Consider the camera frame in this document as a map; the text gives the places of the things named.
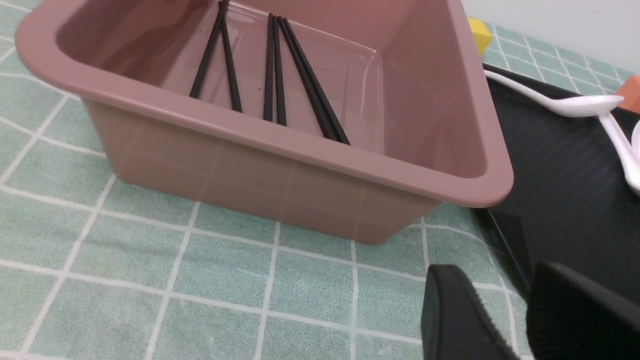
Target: white grid line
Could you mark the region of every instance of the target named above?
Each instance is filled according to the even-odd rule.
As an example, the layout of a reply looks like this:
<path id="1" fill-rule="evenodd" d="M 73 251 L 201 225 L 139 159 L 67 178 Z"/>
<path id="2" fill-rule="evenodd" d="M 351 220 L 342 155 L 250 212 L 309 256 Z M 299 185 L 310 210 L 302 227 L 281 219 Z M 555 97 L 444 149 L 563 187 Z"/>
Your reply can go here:
<path id="1" fill-rule="evenodd" d="M 356 257 L 356 242 L 351 241 L 351 261 L 353 262 L 353 293 L 351 295 L 351 328 L 349 337 L 351 338 L 351 344 L 349 346 L 349 358 L 350 360 L 356 360 L 356 328 L 358 326 L 358 294 L 360 292 L 360 285 L 358 284 L 358 259 Z"/>
<path id="2" fill-rule="evenodd" d="M 5 5 L 5 6 L 6 6 L 6 7 L 8 7 L 8 8 L 13 8 L 13 9 L 16 9 L 16 10 L 20 10 L 20 11 L 22 11 L 22 12 L 27 12 L 27 13 L 30 13 L 30 12 L 31 12 L 31 10 L 29 10 L 29 9 L 27 9 L 27 8 L 23 8 L 23 7 L 21 7 L 21 6 L 17 6 L 17 5 L 14 5 L 14 4 L 10 4 L 10 3 L 7 3 L 6 1 L 3 1 L 3 0 L 0 0 L 0 5 Z"/>
<path id="3" fill-rule="evenodd" d="M 267 276 L 267 286 L 264 290 L 264 298 L 262 299 L 262 313 L 260 314 L 260 327 L 258 328 L 258 340 L 255 346 L 254 360 L 260 360 L 262 357 L 262 348 L 264 344 L 264 332 L 267 328 L 267 314 L 269 312 L 269 303 L 271 302 L 271 292 L 273 291 L 273 282 L 276 274 L 276 259 L 278 257 L 278 245 L 280 244 L 280 228 L 282 224 L 276 222 L 273 232 L 273 250 L 271 250 L 271 261 L 269 262 L 269 275 Z"/>
<path id="4" fill-rule="evenodd" d="M 602 83 L 600 82 L 600 79 L 597 76 L 595 76 L 596 72 L 591 69 L 591 65 L 589 65 L 589 60 L 586 60 L 585 63 L 587 64 L 587 68 L 590 71 L 591 75 L 593 75 L 593 78 L 596 79 L 596 82 L 598 83 L 598 87 L 602 90 L 602 94 L 603 95 L 607 95 L 607 92 L 605 91 L 604 87 L 602 86 Z"/>
<path id="5" fill-rule="evenodd" d="M 75 202 L 70 202 L 70 201 L 67 201 L 67 200 L 56 199 L 56 198 L 48 197 L 48 196 L 45 196 L 45 195 L 38 195 L 38 194 L 26 192 L 24 190 L 11 188 L 11 187 L 6 186 L 6 185 L 5 186 L 0 186 L 0 191 L 5 192 L 5 193 L 10 193 L 12 195 L 20 196 L 20 197 L 25 197 L 27 199 L 32 199 L 32 200 L 36 200 L 36 201 L 40 201 L 40 202 L 45 202 L 45 203 L 52 204 L 52 205 L 57 205 L 57 206 L 63 206 L 65 208 L 75 209 L 75 210 L 79 210 L 79 211 L 92 211 L 93 210 L 93 208 L 91 206 L 87 206 L 87 205 L 83 205 L 83 204 L 77 204 Z M 97 213 L 99 215 L 104 215 L 104 216 L 107 216 L 107 217 L 119 218 L 119 219 L 122 219 L 122 220 L 130 220 L 130 221 L 133 221 L 133 222 L 139 222 L 141 224 L 154 225 L 154 226 L 162 227 L 162 228 L 165 228 L 165 229 L 171 229 L 171 230 L 182 231 L 182 232 L 186 231 L 187 228 L 188 228 L 187 226 L 184 226 L 184 225 L 170 224 L 170 223 L 166 223 L 166 222 L 162 222 L 162 221 L 158 221 L 158 220 L 153 220 L 153 219 L 149 219 L 149 218 L 145 218 L 145 217 L 139 217 L 137 215 L 131 215 L 131 214 L 127 214 L 127 213 L 119 213 L 117 211 L 111 211 L 111 210 L 105 210 L 105 209 L 99 209 Z M 488 248 L 491 248 L 485 242 L 480 240 L 477 236 L 475 236 L 473 234 L 470 234 L 470 233 L 467 233 L 465 231 L 460 231 L 460 230 L 457 230 L 455 228 L 444 226 L 444 225 L 428 225 L 428 224 L 426 224 L 425 227 L 426 228 L 432 228 L 432 229 L 449 230 L 449 231 L 452 231 L 452 232 L 455 232 L 455 233 L 464 234 L 467 237 L 473 239 L 474 241 L 480 241 L 484 246 L 486 246 Z M 343 264 L 343 265 L 353 265 L 354 264 L 354 262 L 351 261 L 351 260 L 333 258 L 331 256 L 317 254 L 315 252 L 307 252 L 307 251 L 304 251 L 304 250 L 294 249 L 294 248 L 286 247 L 286 246 L 279 245 L 279 244 L 275 245 L 273 243 L 266 243 L 266 242 L 263 242 L 263 241 L 246 239 L 246 238 L 242 238 L 242 237 L 239 237 L 239 236 L 226 235 L 226 234 L 217 233 L 217 232 L 214 232 L 214 231 L 208 231 L 208 230 L 201 230 L 201 229 L 193 228 L 192 229 L 192 233 L 193 234 L 210 236 L 210 237 L 213 237 L 213 238 L 219 238 L 219 239 L 223 239 L 223 240 L 238 241 L 238 242 L 241 242 L 241 243 L 246 243 L 246 244 L 249 244 L 249 245 L 255 245 L 255 246 L 259 246 L 259 247 L 278 249 L 278 251 L 284 251 L 284 252 L 288 252 L 290 254 L 302 255 L 302 256 L 309 257 L 309 258 L 330 261 L 332 263 L 338 263 L 338 264 Z M 491 248 L 491 249 L 493 251 L 499 252 L 498 249 L 494 249 L 494 248 Z M 361 269 L 373 270 L 373 271 L 376 271 L 376 272 L 382 272 L 382 273 L 385 273 L 385 274 L 389 274 L 389 275 L 393 275 L 393 276 L 397 276 L 397 277 L 402 277 L 402 278 L 409 279 L 409 280 L 420 281 L 420 282 L 424 282 L 425 281 L 424 276 L 416 276 L 416 275 L 411 275 L 411 274 L 405 274 L 405 273 L 402 273 L 402 272 L 397 272 L 397 271 L 394 271 L 394 270 L 389 270 L 389 269 L 386 269 L 386 268 L 380 268 L 380 267 L 377 267 L 377 266 L 363 264 L 363 263 L 355 263 L 355 265 L 358 268 L 361 268 Z M 497 286 L 497 285 L 482 284 L 482 283 L 474 283 L 474 285 L 478 285 L 481 288 L 486 288 L 486 289 L 490 289 L 490 290 L 499 290 L 498 288 L 495 288 L 495 286 Z"/>
<path id="6" fill-rule="evenodd" d="M 9 164 L 9 167 L 6 168 L 2 176 L 0 176 L 0 186 L 4 185 L 7 179 L 9 179 L 9 177 L 13 174 L 15 169 L 22 162 L 22 159 L 24 159 L 24 157 L 29 152 L 29 150 L 31 150 L 31 148 L 36 144 L 36 142 L 38 141 L 38 137 L 41 136 L 42 133 L 47 129 L 49 124 L 51 124 L 53 119 L 60 112 L 60 110 L 65 105 L 68 99 L 69 97 L 64 95 L 62 99 L 60 99 L 60 101 L 58 101 L 58 103 L 54 106 L 53 110 L 51 110 L 51 112 L 47 115 L 47 117 L 44 119 L 42 124 L 40 124 L 40 127 L 38 127 L 38 129 L 33 134 L 33 136 L 31 136 L 31 139 L 29 139 L 29 141 L 23 146 L 22 150 L 20 150 L 18 155 L 11 162 L 11 164 Z"/>
<path id="7" fill-rule="evenodd" d="M 327 322 L 327 321 L 317 320 L 317 319 L 313 319 L 313 318 L 307 318 L 305 316 L 298 316 L 298 315 L 292 315 L 292 314 L 287 314 L 287 313 L 281 313 L 279 311 L 267 310 L 265 312 L 262 307 L 258 308 L 258 307 L 244 306 L 244 305 L 239 305 L 239 304 L 232 304 L 232 303 L 224 302 L 224 301 L 220 301 L 220 300 L 213 300 L 213 299 L 207 299 L 207 298 L 197 297 L 197 296 L 193 296 L 193 295 L 186 295 L 186 294 L 183 294 L 183 293 L 177 293 L 175 291 L 169 292 L 169 291 L 166 291 L 166 290 L 151 288 L 150 286 L 140 285 L 140 284 L 136 284 L 136 283 L 129 282 L 129 281 L 103 279 L 103 278 L 92 276 L 92 275 L 84 275 L 84 274 L 78 274 L 78 273 L 73 273 L 73 272 L 64 272 L 63 270 L 54 270 L 54 269 L 50 269 L 50 268 L 43 268 L 41 266 L 28 265 L 28 264 L 24 264 L 24 263 L 18 263 L 18 262 L 15 262 L 15 261 L 8 261 L 8 260 L 2 260 L 2 259 L 0 259 L 0 266 L 1 267 L 5 267 L 5 268 L 24 270 L 24 271 L 28 271 L 28 272 L 35 272 L 35 273 L 43 274 L 43 275 L 53 275 L 53 276 L 57 276 L 57 277 L 66 276 L 68 279 L 84 281 L 84 282 L 89 282 L 89 283 L 94 283 L 94 284 L 107 285 L 107 286 L 114 286 L 114 287 L 119 287 L 119 288 L 127 288 L 127 289 L 130 289 L 130 290 L 139 291 L 139 292 L 142 292 L 142 293 L 149 293 L 149 294 L 152 294 L 152 295 L 159 295 L 159 296 L 168 296 L 171 299 L 181 299 L 181 300 L 186 300 L 186 301 L 190 301 L 190 302 L 196 302 L 196 303 L 199 303 L 199 304 L 210 305 L 210 306 L 215 306 L 215 307 L 221 307 L 221 308 L 224 308 L 224 309 L 243 311 L 245 313 L 260 314 L 260 315 L 262 313 L 266 313 L 266 315 L 270 316 L 270 317 L 281 318 L 281 319 L 286 319 L 286 320 L 292 320 L 292 321 L 295 321 L 295 322 L 307 323 L 307 324 L 310 324 L 310 325 L 318 325 L 318 326 L 322 326 L 322 327 L 328 327 L 328 328 L 331 328 L 331 329 L 341 330 L 341 331 L 344 331 L 344 332 L 347 332 L 347 333 L 349 333 L 351 331 L 351 327 L 349 325 L 342 325 L 342 324 L 339 324 L 339 323 L 333 323 L 333 322 Z M 389 334 L 389 333 L 386 333 L 386 332 L 373 331 L 373 330 L 363 329 L 363 328 L 359 328 L 359 327 L 356 327 L 354 329 L 354 331 L 356 333 L 358 333 L 358 334 L 366 334 L 366 335 L 375 336 L 377 338 L 384 338 L 384 339 L 389 339 L 389 340 L 402 341 L 402 342 L 405 342 L 405 343 L 412 343 L 412 344 L 421 344 L 422 343 L 422 341 L 420 339 L 410 338 L 410 337 L 407 337 L 407 336 L 401 336 L 401 335 L 395 335 L 395 334 Z"/>
<path id="8" fill-rule="evenodd" d="M 5 118 L 0 117 L 0 124 L 5 124 L 7 126 L 10 126 L 18 131 L 20 131 L 21 133 L 27 134 L 27 135 L 31 135 L 31 136 L 37 136 L 40 140 L 47 142 L 51 145 L 55 145 L 58 147 L 63 147 L 65 149 L 69 149 L 69 150 L 73 150 L 73 151 L 77 151 L 77 152 L 83 152 L 85 154 L 91 154 L 91 155 L 96 155 L 96 156 L 100 156 L 101 158 L 106 158 L 106 154 L 104 154 L 103 152 L 99 152 L 99 151 L 95 151 L 95 150 L 91 150 L 91 149 L 87 149 L 84 147 L 80 147 L 80 146 L 75 146 L 75 145 L 71 145 L 69 143 L 65 143 L 65 142 L 61 142 L 58 140 L 54 140 L 52 138 L 46 137 L 44 135 L 36 135 L 36 133 L 34 133 L 33 131 L 22 127 L 12 121 L 6 120 Z"/>
<path id="9" fill-rule="evenodd" d="M 429 265 L 431 261 L 429 260 L 429 242 L 427 239 L 427 222 L 424 217 L 420 218 L 420 237 L 422 238 L 422 258 L 424 260 L 424 273 L 428 273 Z"/>
<path id="10" fill-rule="evenodd" d="M 4 59 L 8 58 L 9 55 L 13 54 L 15 51 L 15 46 L 9 48 L 9 50 L 5 51 L 4 54 L 0 55 L 0 62 L 4 61 Z"/>
<path id="11" fill-rule="evenodd" d="M 529 51 L 529 56 L 531 56 L 531 60 L 533 60 L 533 65 L 536 66 L 536 70 L 538 71 L 538 74 L 540 75 L 540 78 L 542 79 L 542 81 L 547 82 L 545 80 L 545 76 L 542 74 L 542 71 L 540 70 L 540 67 L 538 66 L 538 61 L 536 61 L 536 57 L 533 56 L 533 53 L 531 52 L 531 46 L 529 46 L 529 41 L 527 40 L 526 37 L 524 37 L 524 42 L 525 44 L 527 44 L 527 50 Z"/>
<path id="12" fill-rule="evenodd" d="M 107 195 L 109 195 L 109 192 L 111 191 L 111 187 L 113 186 L 113 183 L 115 181 L 116 181 L 116 175 L 111 175 L 111 177 L 107 181 L 107 184 L 104 186 L 104 189 L 100 194 L 100 197 L 98 198 L 98 201 L 95 205 L 94 210 L 91 213 L 91 216 L 89 216 L 89 219 L 86 221 L 83 230 L 80 232 L 80 235 L 78 236 L 78 239 L 74 242 L 74 245 L 71 248 L 71 252 L 69 253 L 69 257 L 65 262 L 65 266 L 62 268 L 62 274 L 58 277 L 58 280 L 56 281 L 56 284 L 53 286 L 53 289 L 51 289 L 49 296 L 47 296 L 47 299 L 45 300 L 40 312 L 38 313 L 38 316 L 36 317 L 36 320 L 33 322 L 33 325 L 31 326 L 31 330 L 29 330 L 29 334 L 27 335 L 27 338 L 24 340 L 24 344 L 22 344 L 22 350 L 21 350 L 22 353 L 26 354 L 27 352 L 29 352 L 29 348 L 31 347 L 31 344 L 33 344 L 33 341 L 35 340 L 36 335 L 40 330 L 40 326 L 42 325 L 42 322 L 47 316 L 47 313 L 49 312 L 51 305 L 56 300 L 56 296 L 58 296 L 58 292 L 60 291 L 62 284 L 65 282 L 65 279 L 67 277 L 66 274 L 69 273 L 69 271 L 71 270 L 71 266 L 73 266 L 74 261 L 76 260 L 78 252 L 80 251 L 80 246 L 82 245 L 86 237 L 89 235 L 89 232 L 91 231 L 91 228 L 95 223 L 95 220 L 98 218 L 98 210 L 104 204 L 104 201 L 106 200 Z"/>
<path id="13" fill-rule="evenodd" d="M 66 92 L 64 90 L 60 90 L 59 88 L 51 86 L 48 83 L 45 83 L 44 81 L 42 81 L 42 80 L 40 80 L 38 78 L 35 78 L 33 76 L 30 76 L 30 75 L 12 74 L 11 72 L 0 72 L 0 78 L 19 78 L 19 79 L 25 79 L 25 80 L 33 81 L 34 83 L 38 83 L 39 85 L 42 85 L 42 86 L 44 86 L 44 87 L 46 87 L 46 88 L 48 88 L 50 90 L 54 90 L 55 92 L 58 92 L 59 94 L 66 95 L 66 96 L 70 97 L 71 99 L 80 101 L 80 98 L 77 95 L 68 93 L 68 92 Z"/>
<path id="14" fill-rule="evenodd" d="M 486 247 L 486 251 L 487 251 L 487 254 L 489 255 L 489 261 L 491 262 L 491 265 L 493 265 L 494 269 L 496 269 L 497 271 L 497 265 L 493 261 L 493 254 L 491 253 L 491 250 L 489 249 L 489 247 Z M 501 291 L 505 296 L 505 300 L 507 304 L 507 314 L 509 316 L 509 337 L 511 338 L 511 347 L 513 348 L 513 351 L 516 354 L 519 354 L 520 351 L 518 350 L 519 348 L 518 335 L 517 335 L 518 333 L 516 331 L 515 315 L 513 313 L 513 306 L 511 304 L 511 297 L 510 297 L 510 294 L 513 293 L 513 291 L 507 288 L 507 286 L 504 283 L 504 279 L 502 279 L 502 276 L 500 276 L 500 274 L 498 274 L 498 278 L 500 279 L 501 286 L 499 287 L 499 289 L 496 289 L 496 290 Z"/>
<path id="15" fill-rule="evenodd" d="M 528 47 L 530 51 L 536 51 L 537 53 L 545 54 L 545 55 L 551 56 L 552 58 L 555 58 L 555 59 L 557 59 L 557 60 L 561 60 L 561 61 L 563 61 L 563 62 L 565 62 L 565 63 L 568 63 L 568 64 L 571 64 L 571 65 L 573 65 L 573 66 L 575 66 L 575 67 L 579 67 L 579 68 L 584 69 L 584 70 L 589 70 L 589 71 L 591 71 L 593 74 L 598 74 L 598 75 L 600 75 L 600 76 L 604 76 L 605 78 L 609 78 L 609 79 L 612 79 L 612 80 L 618 80 L 618 81 L 622 82 L 622 80 L 620 79 L 620 76 L 618 75 L 618 71 L 616 70 L 616 67 L 615 67 L 615 66 L 613 66 L 613 65 L 610 65 L 610 64 L 609 64 L 609 66 L 611 66 L 611 67 L 613 68 L 613 71 L 616 73 L 616 77 L 617 77 L 617 78 L 612 78 L 612 77 L 610 77 L 610 76 L 609 76 L 609 75 L 607 75 L 607 74 L 602 74 L 601 72 L 597 72 L 597 71 L 593 71 L 593 70 L 591 70 L 591 69 L 589 68 L 589 66 L 588 66 L 588 65 L 589 65 L 589 61 L 586 59 L 586 57 L 585 57 L 584 55 L 583 55 L 582 57 L 584 58 L 584 61 L 585 61 L 585 63 L 587 64 L 587 67 L 584 67 L 584 66 L 582 66 L 582 65 L 580 65 L 580 64 L 576 64 L 576 63 L 574 63 L 574 62 L 571 62 L 571 61 L 568 61 L 568 60 L 563 59 L 563 58 L 560 56 L 560 52 L 559 52 L 559 51 L 557 51 L 557 46 L 555 46 L 555 45 L 553 45 L 553 44 L 551 44 L 551 46 L 553 46 L 553 47 L 554 47 L 554 49 L 556 50 L 556 53 L 555 53 L 555 54 L 549 54 L 549 53 L 545 53 L 544 51 L 540 51 L 540 50 L 538 50 L 538 49 L 533 49 L 532 47 L 530 47 L 530 46 L 529 46 L 529 42 L 527 41 L 527 38 L 526 38 L 526 37 L 525 37 L 525 42 L 527 43 L 527 45 L 523 45 L 523 44 L 521 44 L 521 43 L 519 43 L 519 42 L 516 42 L 516 41 L 513 41 L 513 40 L 509 40 L 509 39 L 507 39 L 507 38 L 502 38 L 502 37 L 499 37 L 499 36 L 497 36 L 497 35 L 494 35 L 494 37 L 495 37 L 496 39 L 500 39 L 500 41 L 506 41 L 506 42 L 510 42 L 510 43 L 512 43 L 512 44 L 520 45 L 520 46 L 522 46 L 522 47 Z"/>
<path id="16" fill-rule="evenodd" d="M 500 282 L 502 283 L 502 287 L 505 290 L 507 290 L 507 286 L 504 284 L 504 279 L 502 279 L 502 276 L 500 275 L 498 276 L 500 277 Z M 509 296 L 509 293 L 507 291 L 504 292 L 504 296 L 507 300 L 507 310 L 509 313 L 509 333 L 511 335 L 511 347 L 513 347 L 513 351 L 515 351 L 516 354 L 519 354 L 520 350 L 518 346 L 518 332 L 516 330 L 516 320 L 515 320 L 515 315 L 513 313 L 511 296 Z"/>
<path id="17" fill-rule="evenodd" d="M 493 28 L 493 33 L 497 34 L 497 32 L 495 30 L 495 26 L 491 25 L 491 27 Z M 498 37 L 498 35 L 494 35 L 494 36 L 495 36 L 495 44 L 498 45 L 498 50 L 500 50 L 499 54 L 502 55 L 502 59 L 504 60 L 504 64 L 507 67 L 507 70 L 511 71 L 511 66 L 509 65 L 509 62 L 507 61 L 507 57 L 504 55 L 504 50 L 502 50 L 502 45 L 500 45 L 500 38 Z"/>
<path id="18" fill-rule="evenodd" d="M 14 360 L 70 360 L 65 357 L 53 357 L 38 354 L 21 354 L 18 351 L 0 350 L 1 357 L 9 357 Z"/>
<path id="19" fill-rule="evenodd" d="M 191 216 L 189 217 L 187 230 L 184 232 L 184 237 L 182 238 L 180 249 L 178 250 L 178 254 L 175 257 L 175 260 L 173 261 L 171 275 L 169 275 L 169 280 L 166 283 L 166 289 L 165 289 L 166 293 L 163 295 L 162 303 L 160 304 L 160 309 L 158 310 L 156 323 L 154 325 L 153 331 L 151 332 L 151 337 L 149 338 L 149 342 L 147 343 L 145 360 L 152 360 L 154 356 L 154 352 L 156 351 L 156 343 L 158 341 L 158 336 L 160 335 L 160 330 L 162 329 L 162 323 L 164 321 L 166 309 L 169 306 L 169 300 L 170 300 L 169 294 L 173 292 L 173 285 L 175 285 L 175 280 L 178 278 L 178 272 L 180 271 L 180 263 L 182 262 L 182 257 L 184 256 L 184 253 L 187 250 L 187 246 L 189 246 L 189 239 L 191 237 L 193 225 L 196 222 L 196 218 L 198 217 L 199 211 L 200 211 L 200 202 L 196 202 L 193 205 L 193 210 L 191 211 Z"/>

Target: black chopstick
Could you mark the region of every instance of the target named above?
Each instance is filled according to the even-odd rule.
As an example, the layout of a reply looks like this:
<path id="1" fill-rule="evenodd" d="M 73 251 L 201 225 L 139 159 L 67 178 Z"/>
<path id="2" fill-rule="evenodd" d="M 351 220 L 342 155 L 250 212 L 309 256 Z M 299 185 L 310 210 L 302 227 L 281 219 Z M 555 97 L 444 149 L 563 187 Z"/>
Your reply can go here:
<path id="1" fill-rule="evenodd" d="M 280 56 L 280 35 L 278 24 L 273 21 L 273 57 L 276 72 L 276 108 L 278 110 L 278 124 L 287 125 L 287 112 L 284 104 L 284 82 L 282 80 L 282 57 Z"/>
<path id="2" fill-rule="evenodd" d="M 262 118 L 273 121 L 273 14 L 267 25 L 267 69 L 264 75 L 264 112 Z"/>
<path id="3" fill-rule="evenodd" d="M 327 99 L 326 94 L 322 90 L 322 86 L 320 86 L 320 82 L 318 81 L 318 79 L 316 77 L 316 74 L 314 73 L 313 68 L 311 67 L 311 64 L 309 64 L 309 60 L 305 56 L 304 51 L 302 51 L 302 47 L 300 46 L 300 43 L 298 42 L 298 39 L 296 38 L 296 34 L 293 33 L 293 29 L 291 28 L 291 25 L 289 24 L 289 20 L 287 20 L 287 18 L 284 18 L 282 20 L 282 22 L 286 26 L 287 31 L 289 32 L 289 36 L 291 37 L 291 40 L 293 41 L 293 44 L 294 44 L 295 48 L 297 48 L 297 50 L 298 50 L 298 52 L 300 54 L 300 57 L 302 59 L 302 62 L 304 64 L 304 66 L 307 68 L 307 72 L 309 73 L 309 76 L 311 78 L 312 86 L 315 88 L 315 90 L 317 92 L 317 95 L 320 98 L 320 101 L 322 103 L 324 111 L 325 111 L 326 115 L 328 116 L 329 123 L 331 124 L 331 127 L 333 128 L 333 131 L 335 132 L 336 138 L 341 143 L 344 143 L 344 144 L 347 144 L 347 145 L 351 145 L 351 143 L 349 143 L 349 139 L 347 138 L 347 135 L 344 133 L 344 130 L 342 129 L 342 126 L 340 125 L 340 122 L 338 121 L 338 118 L 335 116 L 335 112 L 333 111 L 333 108 L 331 107 L 331 104 L 329 103 L 329 99 Z"/>
<path id="4" fill-rule="evenodd" d="M 211 58 L 213 57 L 213 50 L 216 47 L 216 41 L 218 40 L 220 28 L 222 27 L 222 20 L 225 18 L 228 6 L 229 0 L 223 0 L 222 4 L 218 6 L 216 21 L 213 23 L 213 29 L 211 30 L 211 34 L 209 35 L 209 41 L 207 41 L 207 46 L 204 49 L 202 60 L 200 60 L 200 66 L 198 67 L 196 78 L 193 81 L 193 86 L 191 87 L 191 92 L 189 93 L 189 96 L 193 97 L 194 99 L 200 97 L 202 84 L 204 83 L 204 78 L 207 75 L 209 63 L 211 62 Z"/>
<path id="5" fill-rule="evenodd" d="M 318 97 L 318 94 L 313 87 L 309 71 L 305 68 L 298 49 L 296 48 L 293 39 L 291 38 L 291 34 L 289 33 L 287 26 L 285 25 L 281 16 L 278 16 L 278 23 L 282 28 L 282 34 L 284 35 L 285 41 L 289 46 L 291 56 L 293 57 L 293 61 L 296 64 L 296 68 L 298 69 L 298 73 L 300 74 L 300 78 L 302 79 L 302 84 L 304 85 L 307 92 L 309 102 L 311 102 L 311 108 L 316 114 L 316 119 L 318 121 L 318 125 L 320 125 L 320 130 L 322 131 L 323 136 L 327 139 L 337 140 L 337 137 L 335 136 L 335 133 L 331 128 L 331 124 L 329 123 L 329 119 L 326 116 L 326 113 L 320 102 L 320 98 Z"/>
<path id="6" fill-rule="evenodd" d="M 222 18 L 222 44 L 225 47 L 225 62 L 227 64 L 227 78 L 229 80 L 231 108 L 241 113 L 242 104 L 240 103 L 240 91 L 238 90 L 236 67 L 234 66 L 234 55 L 231 51 L 231 41 L 229 41 L 229 30 L 227 29 L 227 21 L 225 20 L 225 18 Z"/>

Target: black plastic tray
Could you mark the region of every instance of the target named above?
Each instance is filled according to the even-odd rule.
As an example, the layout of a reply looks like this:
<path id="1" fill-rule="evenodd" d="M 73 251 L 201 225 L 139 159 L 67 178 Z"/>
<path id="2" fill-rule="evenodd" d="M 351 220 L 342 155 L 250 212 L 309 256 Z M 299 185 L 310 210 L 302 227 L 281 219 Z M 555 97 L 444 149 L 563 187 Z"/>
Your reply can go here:
<path id="1" fill-rule="evenodd" d="M 573 92 L 484 64 L 551 98 Z M 596 118 L 567 119 L 488 81 L 515 182 L 498 206 L 478 210 L 498 232 L 525 287 L 539 261 L 564 264 L 640 304 L 640 198 Z M 613 115 L 628 138 L 640 119 Z"/>

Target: plastic bin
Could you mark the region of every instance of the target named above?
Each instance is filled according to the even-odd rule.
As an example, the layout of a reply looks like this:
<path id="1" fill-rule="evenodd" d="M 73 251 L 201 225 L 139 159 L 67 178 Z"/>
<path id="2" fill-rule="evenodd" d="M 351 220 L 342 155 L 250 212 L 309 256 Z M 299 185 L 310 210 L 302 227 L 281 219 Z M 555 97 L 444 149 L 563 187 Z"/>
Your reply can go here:
<path id="1" fill-rule="evenodd" d="M 188 97 L 208 0 L 45 0 L 19 26 L 25 66 L 86 106 L 128 183 L 365 243 L 441 202 L 487 207 L 513 172 L 460 0 L 242 0 Z M 322 137 L 282 40 L 288 126 L 262 117 L 267 12 L 286 16 L 352 146 Z"/>

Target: white spoon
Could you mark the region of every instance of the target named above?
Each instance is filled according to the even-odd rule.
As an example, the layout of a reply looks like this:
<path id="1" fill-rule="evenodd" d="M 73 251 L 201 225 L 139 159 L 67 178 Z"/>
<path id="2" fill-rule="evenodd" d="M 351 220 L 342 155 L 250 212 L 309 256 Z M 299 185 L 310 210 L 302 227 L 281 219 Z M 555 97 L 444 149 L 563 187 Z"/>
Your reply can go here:
<path id="1" fill-rule="evenodd" d="M 616 95 L 577 96 L 569 97 L 567 99 L 553 100 L 500 74 L 487 70 L 484 71 L 484 74 L 489 79 L 495 80 L 500 84 L 516 90 L 522 95 L 546 107 L 550 111 L 564 117 L 598 116 L 615 109 L 616 106 L 624 100 L 622 96 Z"/>
<path id="2" fill-rule="evenodd" d="M 627 184 L 640 196 L 640 126 L 636 125 L 634 128 L 631 140 L 634 146 L 632 147 L 622 129 L 620 129 L 620 125 L 610 113 L 624 100 L 622 96 L 578 96 L 554 100 L 500 74 L 487 70 L 484 71 L 484 74 L 487 78 L 516 90 L 558 115 L 564 117 L 597 116 L 607 135 L 609 135 L 618 157 L 620 157 Z"/>

